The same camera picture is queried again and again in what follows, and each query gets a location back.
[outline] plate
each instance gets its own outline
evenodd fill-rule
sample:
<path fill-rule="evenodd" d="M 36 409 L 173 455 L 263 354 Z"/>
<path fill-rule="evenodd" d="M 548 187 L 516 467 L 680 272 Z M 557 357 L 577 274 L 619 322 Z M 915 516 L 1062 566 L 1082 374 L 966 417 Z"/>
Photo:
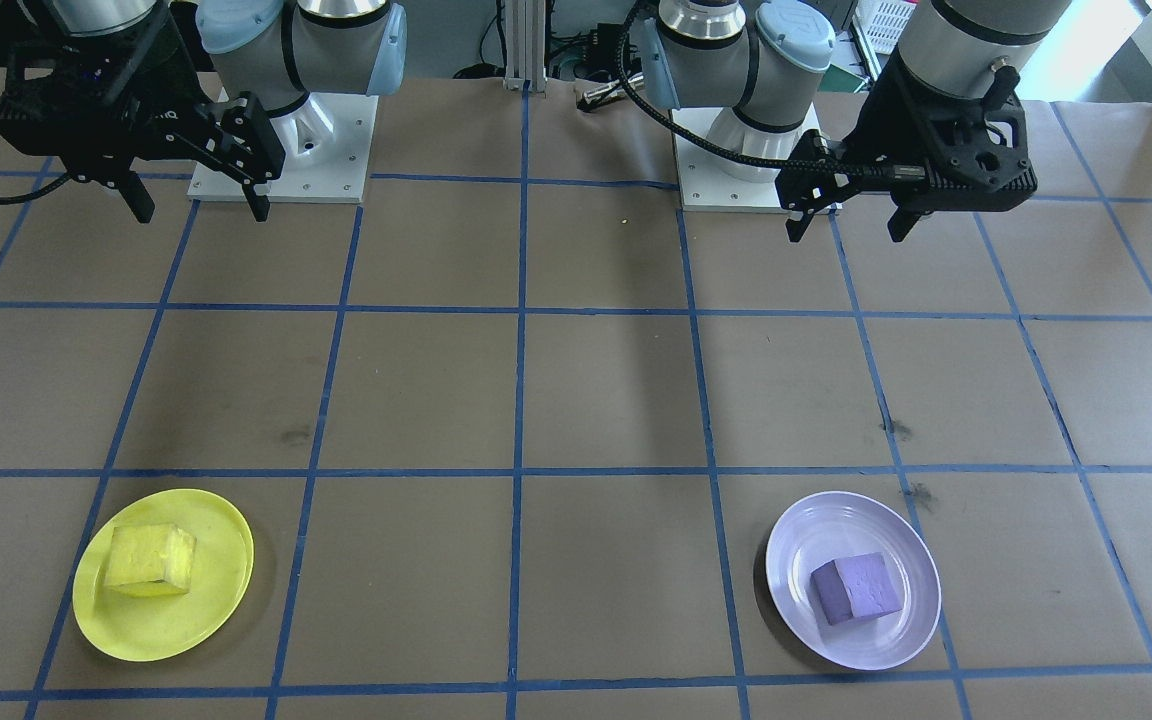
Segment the plate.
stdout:
<path fill-rule="evenodd" d="M 882 552 L 901 611 L 829 626 L 812 589 L 812 570 L 869 552 Z M 781 515 L 767 540 L 767 584 L 799 641 L 856 670 L 887 670 L 914 659 L 941 617 L 941 577 L 927 544 L 890 507 L 852 492 L 804 497 Z"/>
<path fill-rule="evenodd" d="M 174 523 L 194 535 L 189 592 L 128 597 L 105 589 L 114 528 Z M 179 655 L 215 632 L 252 577 L 255 546 L 242 511 L 200 488 L 169 488 L 128 505 L 92 537 L 74 575 L 74 616 L 93 646 L 119 660 Z"/>

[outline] blue joint cap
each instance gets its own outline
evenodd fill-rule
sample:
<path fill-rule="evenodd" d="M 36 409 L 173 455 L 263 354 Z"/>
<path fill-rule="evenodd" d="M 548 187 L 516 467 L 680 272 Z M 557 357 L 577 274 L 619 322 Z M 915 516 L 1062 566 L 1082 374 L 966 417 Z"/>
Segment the blue joint cap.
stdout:
<path fill-rule="evenodd" d="M 758 32 L 776 53 L 809 73 L 826 73 L 833 46 L 833 25 L 799 0 L 768 0 L 755 15 Z"/>
<path fill-rule="evenodd" d="M 202 0 L 194 23 L 210 55 L 233 53 L 278 22 L 283 0 Z"/>
<path fill-rule="evenodd" d="M 403 83 L 407 66 L 407 10 L 394 3 L 385 22 L 385 36 L 376 51 L 376 65 L 367 81 L 367 94 L 394 94 Z"/>

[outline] yellow foam cube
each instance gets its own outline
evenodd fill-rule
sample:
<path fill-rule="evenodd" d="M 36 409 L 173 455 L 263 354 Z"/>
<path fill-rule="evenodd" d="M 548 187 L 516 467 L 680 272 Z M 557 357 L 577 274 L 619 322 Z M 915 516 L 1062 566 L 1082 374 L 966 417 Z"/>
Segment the yellow foam cube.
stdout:
<path fill-rule="evenodd" d="M 132 597 L 189 592 L 195 539 L 172 523 L 114 528 L 105 588 Z"/>

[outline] purple foam cube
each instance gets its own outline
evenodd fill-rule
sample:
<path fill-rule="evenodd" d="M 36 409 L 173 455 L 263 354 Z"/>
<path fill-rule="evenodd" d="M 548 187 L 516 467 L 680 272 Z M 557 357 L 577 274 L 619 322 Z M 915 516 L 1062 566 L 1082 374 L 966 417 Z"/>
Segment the purple foam cube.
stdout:
<path fill-rule="evenodd" d="M 881 552 L 838 558 L 812 573 L 812 588 L 829 624 L 873 620 L 901 609 Z"/>

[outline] dark stain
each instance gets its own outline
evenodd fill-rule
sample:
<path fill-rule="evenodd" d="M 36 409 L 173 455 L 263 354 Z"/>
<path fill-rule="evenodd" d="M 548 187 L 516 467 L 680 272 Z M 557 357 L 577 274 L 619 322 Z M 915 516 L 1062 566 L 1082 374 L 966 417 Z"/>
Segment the dark stain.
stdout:
<path fill-rule="evenodd" d="M 910 484 L 909 490 L 905 491 L 905 497 L 914 500 L 914 505 L 927 511 L 937 511 L 937 506 L 941 503 L 941 498 L 932 495 L 932 491 L 929 491 L 927 486 L 924 486 L 923 483 Z"/>
<path fill-rule="evenodd" d="M 888 430 L 887 423 L 882 424 L 882 430 L 884 432 Z M 892 418 L 892 427 L 889 430 L 900 442 L 909 442 L 910 438 L 914 438 L 914 430 L 910 430 L 909 425 L 901 423 L 901 420 L 897 420 L 896 418 Z"/>
<path fill-rule="evenodd" d="M 298 425 L 297 427 L 285 430 L 278 439 L 288 447 L 305 447 L 310 444 L 310 427 L 308 425 Z"/>

